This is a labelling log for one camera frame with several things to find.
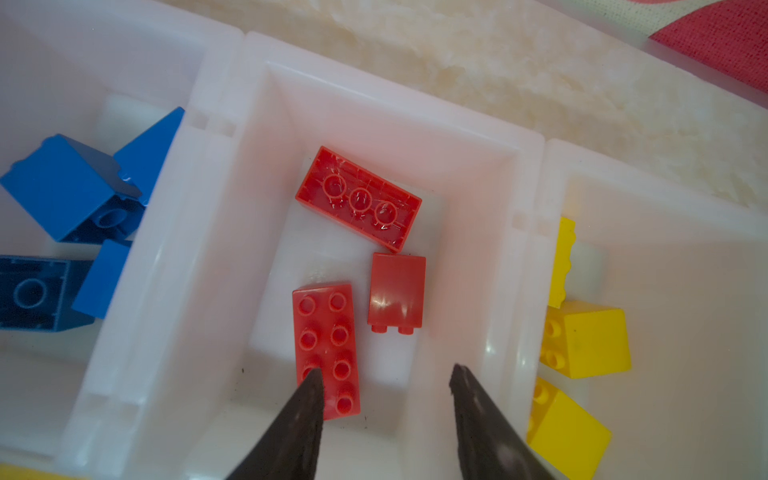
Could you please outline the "red small lego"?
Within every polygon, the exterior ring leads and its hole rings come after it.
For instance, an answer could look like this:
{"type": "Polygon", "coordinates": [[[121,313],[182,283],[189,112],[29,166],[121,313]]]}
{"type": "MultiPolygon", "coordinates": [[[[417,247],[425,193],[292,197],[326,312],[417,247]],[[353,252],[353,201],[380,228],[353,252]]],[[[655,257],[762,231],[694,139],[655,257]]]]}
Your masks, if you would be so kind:
{"type": "Polygon", "coordinates": [[[374,253],[367,323],[374,333],[390,327],[412,335],[423,325],[426,258],[374,253]]]}

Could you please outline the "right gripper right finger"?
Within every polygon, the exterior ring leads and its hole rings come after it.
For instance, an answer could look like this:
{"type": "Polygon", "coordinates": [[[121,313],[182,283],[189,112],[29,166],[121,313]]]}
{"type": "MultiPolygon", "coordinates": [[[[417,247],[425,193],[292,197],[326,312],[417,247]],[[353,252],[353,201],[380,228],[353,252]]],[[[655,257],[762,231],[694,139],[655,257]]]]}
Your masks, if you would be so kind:
{"type": "Polygon", "coordinates": [[[454,365],[449,387],[464,479],[553,479],[468,367],[454,365]]]}

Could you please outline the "yellow lego angled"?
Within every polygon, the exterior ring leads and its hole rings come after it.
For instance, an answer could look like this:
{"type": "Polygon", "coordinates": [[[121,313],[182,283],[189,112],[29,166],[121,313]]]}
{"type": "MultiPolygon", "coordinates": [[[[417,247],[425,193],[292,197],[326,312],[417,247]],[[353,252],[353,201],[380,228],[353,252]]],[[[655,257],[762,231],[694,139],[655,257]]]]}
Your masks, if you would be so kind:
{"type": "Polygon", "coordinates": [[[551,308],[559,309],[566,299],[566,280],[572,267],[571,252],[575,242],[575,222],[561,217],[548,298],[548,306],[551,308]]]}

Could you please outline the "yellow lego small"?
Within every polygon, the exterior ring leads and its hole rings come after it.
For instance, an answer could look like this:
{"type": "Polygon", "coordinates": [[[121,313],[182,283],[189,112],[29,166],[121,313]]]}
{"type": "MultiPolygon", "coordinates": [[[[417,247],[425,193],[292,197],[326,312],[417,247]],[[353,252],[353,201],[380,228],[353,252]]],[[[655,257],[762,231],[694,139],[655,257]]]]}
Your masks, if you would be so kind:
{"type": "Polygon", "coordinates": [[[626,317],[619,308],[565,301],[546,312],[539,360],[570,379],[632,368],[626,317]]]}

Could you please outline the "red long lego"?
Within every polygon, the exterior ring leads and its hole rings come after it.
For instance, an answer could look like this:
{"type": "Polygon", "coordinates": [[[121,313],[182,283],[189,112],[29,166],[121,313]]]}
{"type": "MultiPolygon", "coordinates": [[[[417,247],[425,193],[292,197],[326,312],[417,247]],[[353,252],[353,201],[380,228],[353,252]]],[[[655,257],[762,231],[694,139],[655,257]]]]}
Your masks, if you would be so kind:
{"type": "Polygon", "coordinates": [[[402,251],[422,204],[418,196],[324,146],[295,199],[392,253],[402,251]]]}

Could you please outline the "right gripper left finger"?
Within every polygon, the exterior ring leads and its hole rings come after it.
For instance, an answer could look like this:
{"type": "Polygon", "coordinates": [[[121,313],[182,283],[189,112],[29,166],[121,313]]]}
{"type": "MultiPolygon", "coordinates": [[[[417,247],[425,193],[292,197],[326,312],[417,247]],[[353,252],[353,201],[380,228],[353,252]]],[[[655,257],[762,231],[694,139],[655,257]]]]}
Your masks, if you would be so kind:
{"type": "Polygon", "coordinates": [[[314,479],[324,405],[322,372],[313,369],[227,479],[314,479]]]}

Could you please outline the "blue lego small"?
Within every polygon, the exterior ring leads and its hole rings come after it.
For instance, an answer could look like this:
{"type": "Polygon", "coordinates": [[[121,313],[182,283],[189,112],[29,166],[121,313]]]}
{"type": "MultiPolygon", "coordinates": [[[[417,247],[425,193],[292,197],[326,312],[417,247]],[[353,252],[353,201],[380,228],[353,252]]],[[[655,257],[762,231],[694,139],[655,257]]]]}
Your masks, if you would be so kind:
{"type": "Polygon", "coordinates": [[[1,328],[61,332],[93,324],[93,316],[73,309],[91,265],[87,260],[3,255],[1,328]]]}
{"type": "Polygon", "coordinates": [[[1,185],[57,242],[125,240],[145,211],[113,157],[61,134],[15,162],[1,185]]]}

